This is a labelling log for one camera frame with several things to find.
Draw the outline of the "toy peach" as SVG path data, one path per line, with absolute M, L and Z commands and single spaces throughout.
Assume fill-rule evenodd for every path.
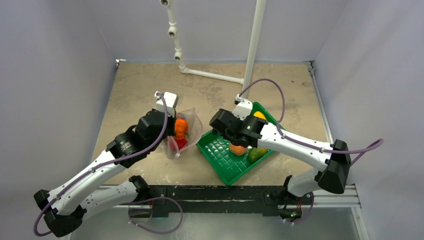
M 241 145 L 234 145 L 232 143 L 229 144 L 228 149 L 231 153 L 233 153 L 234 155 L 237 155 L 237 156 L 244 155 L 248 150 L 247 147 L 243 147 Z

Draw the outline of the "yellow toy bell pepper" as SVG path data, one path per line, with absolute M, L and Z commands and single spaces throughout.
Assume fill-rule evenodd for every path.
M 259 119 L 267 120 L 266 116 L 265 116 L 262 112 L 260 112 L 260 111 L 256 111 L 256 112 L 253 114 L 253 116 L 254 116 L 254 117 L 257 117 L 257 118 L 259 118 Z

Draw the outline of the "green toy mango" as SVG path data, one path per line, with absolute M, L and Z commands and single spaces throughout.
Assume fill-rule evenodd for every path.
M 266 155 L 268 151 L 269 150 L 266 148 L 252 147 L 250 151 L 248 152 L 247 161 L 251 164 L 254 164 L 259 159 L 261 159 L 264 155 Z

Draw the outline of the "red toy tomato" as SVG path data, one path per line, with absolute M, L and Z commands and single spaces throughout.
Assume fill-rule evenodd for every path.
M 180 151 L 183 147 L 185 147 L 188 144 L 188 141 L 185 138 L 175 139 L 174 141 L 176 145 L 173 142 L 171 142 L 171 145 L 170 145 L 173 151 Z

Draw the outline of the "clear zip top bag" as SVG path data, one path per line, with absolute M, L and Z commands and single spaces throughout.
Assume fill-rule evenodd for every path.
M 171 148 L 171 143 L 174 143 L 176 145 L 174 136 L 168 136 L 165 140 L 163 140 L 161 146 L 165 152 L 166 157 L 171 160 L 179 158 L 189 148 L 195 146 L 200 140 L 203 132 L 203 124 L 200 121 L 200 118 L 197 115 L 195 108 L 177 112 L 176 119 L 184 119 L 188 122 L 188 135 L 185 138 L 188 143 L 181 150 L 175 151 Z

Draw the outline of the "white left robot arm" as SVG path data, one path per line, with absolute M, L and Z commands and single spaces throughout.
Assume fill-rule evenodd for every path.
M 34 194 L 40 209 L 33 224 L 37 237 L 64 237 L 83 221 L 120 204 L 138 205 L 149 199 L 149 186 L 140 176 L 131 177 L 110 191 L 95 190 L 110 178 L 145 159 L 162 140 L 175 135 L 176 113 L 152 109 L 136 125 L 117 135 L 100 155 L 72 179 L 53 190 Z

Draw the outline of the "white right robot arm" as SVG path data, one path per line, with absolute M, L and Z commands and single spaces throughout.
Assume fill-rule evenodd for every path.
M 308 139 L 253 115 L 240 119 L 225 109 L 219 109 L 209 124 L 214 134 L 219 133 L 236 146 L 268 149 L 312 167 L 310 171 L 286 179 L 285 187 L 280 191 L 284 202 L 292 204 L 303 195 L 319 189 L 332 194 L 345 192 L 352 165 L 346 142 Z

